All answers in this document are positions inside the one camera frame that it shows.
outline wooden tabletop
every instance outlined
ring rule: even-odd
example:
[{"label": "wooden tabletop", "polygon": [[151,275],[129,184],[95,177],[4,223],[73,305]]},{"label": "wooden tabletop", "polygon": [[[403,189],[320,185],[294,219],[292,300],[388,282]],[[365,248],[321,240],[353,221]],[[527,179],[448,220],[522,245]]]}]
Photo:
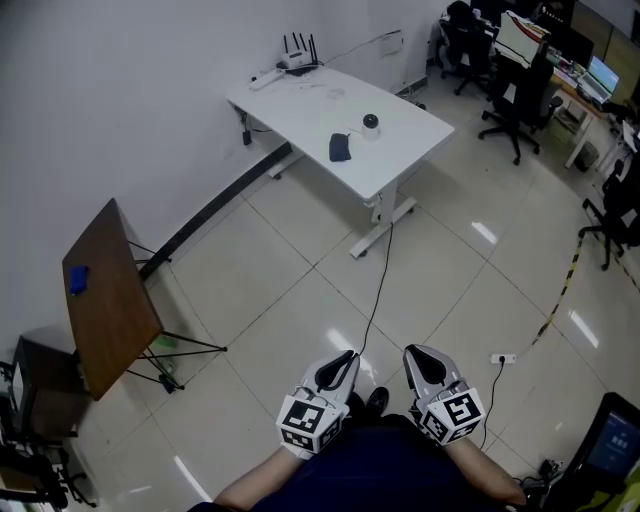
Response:
[{"label": "wooden tabletop", "polygon": [[565,93],[567,93],[569,96],[571,96],[572,100],[575,100],[578,103],[580,103],[580,105],[585,110],[588,110],[589,113],[591,113],[592,115],[596,116],[599,119],[604,119],[606,117],[607,114],[605,114],[604,112],[601,112],[596,107],[594,107],[593,104],[590,101],[585,100],[582,96],[580,96],[578,94],[578,90],[575,87],[571,87],[571,85],[569,85],[567,82],[565,82],[559,76],[557,76],[555,74],[552,75],[551,76],[551,81],[556,83],[556,84],[560,84],[562,86],[562,90]]},{"label": "wooden tabletop", "polygon": [[[69,293],[71,269],[89,267],[87,289]],[[99,400],[162,332],[134,263],[115,199],[62,260],[69,319],[87,378]]]}]

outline desk leg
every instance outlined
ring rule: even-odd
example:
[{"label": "desk leg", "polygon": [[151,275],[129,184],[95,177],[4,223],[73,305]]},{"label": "desk leg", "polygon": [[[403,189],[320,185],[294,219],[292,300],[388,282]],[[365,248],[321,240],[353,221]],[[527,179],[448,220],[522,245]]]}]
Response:
[{"label": "desk leg", "polygon": [[298,151],[296,148],[291,146],[291,153],[285,156],[282,160],[280,160],[276,165],[274,165],[271,169],[267,171],[267,174],[273,178],[274,180],[280,179],[280,174],[284,172],[284,170],[295,164],[298,160],[300,160],[304,154]]},{"label": "desk leg", "polygon": [[395,224],[404,215],[413,211],[413,208],[416,205],[416,200],[412,197],[405,199],[403,203],[394,210],[397,186],[398,180],[396,179],[389,183],[389,185],[383,188],[382,192],[380,192],[380,197],[382,199],[379,207],[380,223],[351,248],[349,253],[354,258],[358,259],[360,256],[364,256],[367,253],[367,249],[369,249],[369,247],[371,247],[378,238],[387,232],[391,227],[391,224]]},{"label": "desk leg", "polygon": [[575,149],[571,153],[571,156],[569,156],[569,159],[564,164],[564,166],[567,169],[569,169],[573,165],[573,162],[578,156],[578,154],[580,153],[580,150],[584,147],[584,143],[587,142],[587,136],[589,135],[589,128],[591,128],[592,124],[593,124],[593,116],[588,113],[587,119],[585,119],[583,123],[582,135],[580,136],[580,139],[578,139],[578,143],[576,144]]}]

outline black shoe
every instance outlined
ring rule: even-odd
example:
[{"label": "black shoe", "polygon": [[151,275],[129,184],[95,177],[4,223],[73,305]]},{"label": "black shoe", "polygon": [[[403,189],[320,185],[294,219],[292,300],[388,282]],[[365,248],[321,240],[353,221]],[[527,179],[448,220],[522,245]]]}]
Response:
[{"label": "black shoe", "polygon": [[388,404],[389,390],[387,388],[376,388],[373,393],[371,393],[364,409],[367,415],[379,418],[387,409]]}]

